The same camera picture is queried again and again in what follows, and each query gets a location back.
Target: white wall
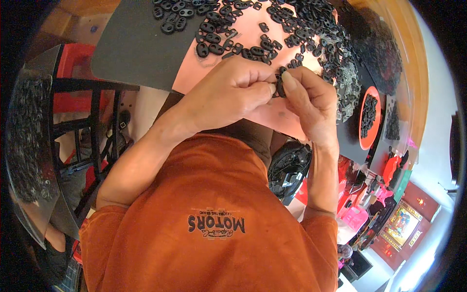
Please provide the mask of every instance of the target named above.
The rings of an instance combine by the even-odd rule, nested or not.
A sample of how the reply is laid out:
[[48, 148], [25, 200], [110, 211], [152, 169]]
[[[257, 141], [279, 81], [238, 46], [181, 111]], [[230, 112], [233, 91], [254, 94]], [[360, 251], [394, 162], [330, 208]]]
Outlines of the white wall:
[[353, 281], [352, 285], [358, 292], [374, 292], [394, 274], [389, 265], [374, 250], [367, 248], [361, 252], [373, 265], [363, 277]]
[[439, 204], [452, 209], [453, 200], [447, 195], [444, 188], [454, 188], [451, 184], [449, 163], [451, 115], [455, 114], [457, 110], [454, 83], [441, 49], [430, 29], [418, 12], [415, 11], [415, 15], [425, 43], [429, 101], [425, 132], [418, 154], [418, 164], [413, 167], [410, 181]]

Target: finger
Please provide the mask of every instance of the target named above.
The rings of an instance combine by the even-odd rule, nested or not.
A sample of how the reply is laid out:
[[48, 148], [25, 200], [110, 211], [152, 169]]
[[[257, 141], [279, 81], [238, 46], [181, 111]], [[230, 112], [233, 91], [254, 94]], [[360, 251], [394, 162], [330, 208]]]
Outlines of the finger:
[[294, 113], [299, 117], [306, 117], [313, 114], [319, 114], [317, 109], [311, 104], [310, 97], [300, 82], [295, 79], [288, 71], [282, 73], [282, 84], [285, 96], [294, 109]]
[[337, 95], [334, 86], [325, 82], [320, 76], [315, 74], [310, 69], [300, 66], [296, 69], [287, 70], [296, 80], [299, 81], [308, 92], [312, 102], [319, 97], [326, 97], [319, 104], [314, 104], [316, 107], [326, 107], [328, 103], [337, 102]]
[[240, 56], [232, 56], [223, 68], [232, 78], [233, 86], [247, 88], [255, 82], [276, 82], [275, 70], [262, 62], [251, 61]]
[[268, 82], [256, 82], [250, 87], [239, 89], [239, 91], [241, 91], [239, 96], [243, 99], [244, 108], [249, 112], [270, 101], [276, 92], [276, 86]]

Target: red plastic stool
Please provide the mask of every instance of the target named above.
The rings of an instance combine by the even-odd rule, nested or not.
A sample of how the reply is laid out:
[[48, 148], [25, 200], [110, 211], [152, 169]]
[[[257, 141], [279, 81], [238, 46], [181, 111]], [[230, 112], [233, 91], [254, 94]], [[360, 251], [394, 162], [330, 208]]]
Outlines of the red plastic stool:
[[[73, 68], [77, 65], [85, 63], [94, 53], [95, 47], [82, 43], [68, 43], [64, 45], [60, 62], [58, 64], [56, 78], [72, 78]], [[90, 76], [91, 80], [99, 80], [94, 76]], [[70, 93], [55, 93], [54, 94], [54, 113], [74, 113], [74, 112], [89, 112], [91, 110], [90, 91], [80, 93], [80, 96], [72, 96]], [[103, 109], [108, 101], [105, 99], [104, 93], [101, 94], [100, 108]]]

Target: printed shirt logo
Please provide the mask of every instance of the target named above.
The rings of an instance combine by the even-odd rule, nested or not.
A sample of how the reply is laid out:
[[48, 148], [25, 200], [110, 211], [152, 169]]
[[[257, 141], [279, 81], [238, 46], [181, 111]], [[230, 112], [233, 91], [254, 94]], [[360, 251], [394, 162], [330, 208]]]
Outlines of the printed shirt logo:
[[198, 229], [208, 239], [227, 239], [237, 231], [245, 233], [245, 218], [233, 216], [231, 211], [214, 211], [211, 208], [196, 211], [196, 215], [188, 216], [188, 232]]

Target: floor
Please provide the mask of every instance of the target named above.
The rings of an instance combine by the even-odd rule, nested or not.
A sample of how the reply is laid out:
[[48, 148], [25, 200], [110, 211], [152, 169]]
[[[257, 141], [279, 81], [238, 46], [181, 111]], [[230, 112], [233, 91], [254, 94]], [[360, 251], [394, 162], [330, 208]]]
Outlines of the floor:
[[[77, 43], [97, 45], [100, 35], [111, 16], [111, 14], [99, 14], [91, 17], [82, 17], [70, 28], [71, 40]], [[90, 73], [90, 66], [84, 64], [83, 68], [78, 68], [77, 71], [80, 75], [86, 75]], [[141, 139], [152, 126], [168, 95], [169, 92], [167, 91], [145, 86], [141, 86], [140, 91], [137, 93], [124, 92], [122, 94], [119, 112], [125, 109], [130, 111], [131, 120], [128, 124], [128, 135], [135, 142]], [[87, 115], [88, 113], [56, 114], [54, 122], [84, 118]], [[273, 141], [274, 145], [271, 147], [271, 150], [277, 150], [283, 144], [283, 141], [284, 138], [279, 136], [276, 141]], [[74, 134], [72, 132], [67, 133], [58, 138], [57, 142], [61, 144], [60, 158], [62, 161], [65, 161], [74, 150]], [[105, 140], [101, 143], [101, 149], [104, 145]], [[295, 218], [301, 221], [305, 208], [305, 205], [301, 201], [294, 199], [287, 208]]]

